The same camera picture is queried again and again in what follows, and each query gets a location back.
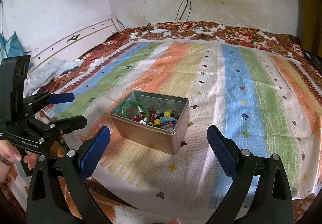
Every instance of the blue snowflake pattern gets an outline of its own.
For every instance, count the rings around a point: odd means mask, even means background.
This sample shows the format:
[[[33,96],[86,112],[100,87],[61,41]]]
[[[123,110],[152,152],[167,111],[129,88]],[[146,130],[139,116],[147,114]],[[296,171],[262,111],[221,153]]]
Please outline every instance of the blue snowflake pattern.
[[[247,118],[249,118],[249,115],[248,115],[248,114],[246,114],[246,113],[242,113],[242,114],[241,114],[241,116],[242,116],[242,118],[243,118],[243,119],[245,119],[245,120],[246,120]]]

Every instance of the green stripe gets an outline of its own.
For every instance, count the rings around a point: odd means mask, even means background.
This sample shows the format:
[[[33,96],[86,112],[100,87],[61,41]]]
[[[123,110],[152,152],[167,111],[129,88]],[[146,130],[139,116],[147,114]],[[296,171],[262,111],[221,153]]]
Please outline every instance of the green stripe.
[[[283,112],[283,104],[276,93],[276,86],[259,63],[252,50],[239,48],[254,81],[259,107],[264,119],[266,148],[269,153],[280,155],[290,185],[295,186],[299,174],[298,148],[290,136]]]
[[[94,103],[95,100],[88,102],[90,97],[98,98],[102,94],[111,91],[119,82],[134,70],[141,60],[146,59],[156,47],[162,45],[163,42],[151,42],[146,47],[141,48],[137,53],[123,61],[119,66],[115,67],[109,74],[104,76],[96,86],[92,87],[85,93],[77,97],[73,104],[70,105],[64,112],[57,113],[55,119],[69,118],[71,116],[85,115],[86,109]],[[126,69],[126,66],[132,66],[131,69]]]

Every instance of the colorful striped cloth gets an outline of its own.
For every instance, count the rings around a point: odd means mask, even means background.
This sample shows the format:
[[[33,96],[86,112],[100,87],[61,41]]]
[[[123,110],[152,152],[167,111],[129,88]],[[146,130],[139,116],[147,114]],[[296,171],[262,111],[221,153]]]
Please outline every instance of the colorful striped cloth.
[[[56,92],[73,92],[75,100],[49,106],[46,114],[87,118],[85,129],[65,136],[70,148],[102,125],[110,128],[94,177],[134,207],[200,221],[212,215],[232,180],[207,142],[211,124],[254,155],[278,153],[295,198],[319,183],[322,93],[298,61],[219,41],[169,38],[131,41],[95,63]],[[189,99],[190,122],[177,155],[120,136],[109,112],[132,90]]]

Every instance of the blue gripper pad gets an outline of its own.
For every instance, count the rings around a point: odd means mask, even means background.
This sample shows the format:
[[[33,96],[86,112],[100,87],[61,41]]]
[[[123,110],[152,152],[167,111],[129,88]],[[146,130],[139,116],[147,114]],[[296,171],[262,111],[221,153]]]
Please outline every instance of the blue gripper pad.
[[[66,103],[74,101],[75,96],[73,93],[63,93],[63,94],[52,94],[47,99],[47,103],[49,104],[58,104],[58,103]]]
[[[237,178],[237,159],[239,148],[233,140],[226,139],[215,125],[207,130],[207,140],[215,153],[226,176]]]
[[[84,181],[93,175],[110,140],[109,128],[102,126],[91,140],[86,140],[77,150],[79,177]]]

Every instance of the blue stripe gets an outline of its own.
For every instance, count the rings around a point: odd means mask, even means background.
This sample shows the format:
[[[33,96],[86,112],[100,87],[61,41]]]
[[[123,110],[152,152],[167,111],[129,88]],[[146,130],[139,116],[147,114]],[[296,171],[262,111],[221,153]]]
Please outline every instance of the blue stripe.
[[[224,137],[233,139],[240,149],[247,148],[255,156],[269,157],[265,144],[262,112],[255,89],[255,83],[259,82],[252,80],[249,68],[237,47],[222,45],[222,50],[226,77],[226,112],[222,133]],[[223,199],[232,183],[232,179],[225,175],[221,167],[217,168],[215,175],[217,177],[210,200],[212,208],[215,208],[218,201]],[[259,176],[253,179],[245,202],[247,206],[251,203],[258,179]]]
[[[98,72],[96,72],[90,79],[83,82],[81,85],[79,85],[76,89],[74,89],[72,92],[75,95],[75,99],[84,94],[89,89],[93,88],[94,86],[99,83],[99,81],[107,76],[114,68],[119,66],[123,61],[126,61],[129,59],[132,55],[136,54],[140,49],[146,47],[149,44],[149,42],[140,42],[135,47],[132,47],[131,49],[124,51],[121,55],[117,56],[115,59],[113,59],[108,65],[103,66]],[[68,103],[61,103],[58,106],[55,105],[51,111],[50,114],[57,114],[59,112],[63,112],[66,108],[68,108],[70,105],[72,105],[73,102]]]

